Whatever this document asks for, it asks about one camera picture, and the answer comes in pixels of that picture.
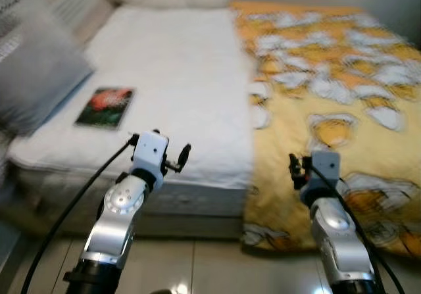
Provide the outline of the dark cover book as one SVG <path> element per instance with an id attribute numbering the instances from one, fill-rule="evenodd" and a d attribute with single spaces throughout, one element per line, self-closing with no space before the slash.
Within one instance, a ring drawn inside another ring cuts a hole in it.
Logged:
<path id="1" fill-rule="evenodd" d="M 135 91 L 134 87 L 98 87 L 73 124 L 79 128 L 117 130 Z"/>

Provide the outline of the grey Little Bear pillow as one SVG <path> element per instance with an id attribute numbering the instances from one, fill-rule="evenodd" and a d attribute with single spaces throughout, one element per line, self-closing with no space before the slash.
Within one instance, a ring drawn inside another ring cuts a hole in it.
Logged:
<path id="1" fill-rule="evenodd" d="M 0 15 L 0 131 L 33 134 L 91 74 L 71 30 L 45 7 Z"/>

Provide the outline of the yellow cartoon egg blanket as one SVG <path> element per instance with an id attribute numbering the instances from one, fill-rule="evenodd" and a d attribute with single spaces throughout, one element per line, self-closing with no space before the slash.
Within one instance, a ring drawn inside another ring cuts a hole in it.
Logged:
<path id="1" fill-rule="evenodd" d="M 352 7 L 234 1 L 255 63 L 255 169 L 243 213 L 247 248 L 316 248 L 291 156 L 340 156 L 337 191 L 376 248 L 421 255 L 421 54 Z"/>

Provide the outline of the grey mattress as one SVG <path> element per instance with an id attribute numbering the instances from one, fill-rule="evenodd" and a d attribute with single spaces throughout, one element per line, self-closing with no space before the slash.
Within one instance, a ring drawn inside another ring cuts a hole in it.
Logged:
<path id="1" fill-rule="evenodd" d="M 48 216 L 58 215 L 93 175 L 91 172 L 27 170 L 17 166 L 12 166 L 10 174 L 17 189 L 34 202 L 36 212 Z M 94 212 L 115 179 L 113 173 L 97 177 L 74 210 L 82 214 Z M 184 185 L 168 180 L 162 189 L 150 194 L 141 210 L 153 214 L 240 218 L 246 194 L 246 189 Z"/>

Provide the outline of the beige bed base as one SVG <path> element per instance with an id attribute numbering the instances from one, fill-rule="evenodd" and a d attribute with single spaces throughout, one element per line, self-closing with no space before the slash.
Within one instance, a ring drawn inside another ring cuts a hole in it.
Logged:
<path id="1" fill-rule="evenodd" d="M 87 237 L 95 222 L 97 208 L 75 208 L 62 222 L 58 233 Z M 28 235 L 45 236 L 61 215 L 61 208 L 45 209 L 16 204 L 0 204 L 0 220 Z M 238 240 L 243 233 L 240 218 L 208 218 L 141 212 L 134 224 L 141 239 L 225 239 Z"/>

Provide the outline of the white quilted mattress pad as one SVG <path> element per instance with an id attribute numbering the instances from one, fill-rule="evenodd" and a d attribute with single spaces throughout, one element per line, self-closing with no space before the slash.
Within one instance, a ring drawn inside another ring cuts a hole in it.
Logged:
<path id="1" fill-rule="evenodd" d="M 15 138 L 10 161 L 27 170 L 96 171 L 132 134 L 158 129 L 186 167 L 168 185 L 245 189 L 253 173 L 246 69 L 228 9 L 121 7 L 87 45 L 93 75 L 44 126 Z M 76 125 L 100 87 L 134 95 L 115 129 Z"/>

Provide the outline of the beige padded bed frame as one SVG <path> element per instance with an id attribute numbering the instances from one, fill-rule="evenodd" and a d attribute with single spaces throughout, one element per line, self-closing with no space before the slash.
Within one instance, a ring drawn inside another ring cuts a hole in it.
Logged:
<path id="1" fill-rule="evenodd" d="M 73 38 L 82 47 L 87 47 L 97 33 L 99 33 L 99 30 L 107 24 L 109 18 L 115 11 L 116 6 L 113 3 L 97 3 L 88 12 L 85 12 L 81 20 L 73 27 Z"/>

